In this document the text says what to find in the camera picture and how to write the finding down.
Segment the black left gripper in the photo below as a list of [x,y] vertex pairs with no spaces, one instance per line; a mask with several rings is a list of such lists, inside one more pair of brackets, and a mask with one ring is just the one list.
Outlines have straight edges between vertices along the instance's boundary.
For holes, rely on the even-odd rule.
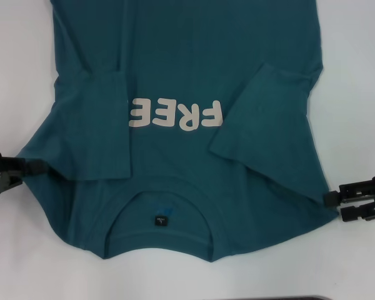
[[40,159],[3,157],[0,153],[0,194],[23,183],[22,176],[37,176],[48,172],[48,164]]

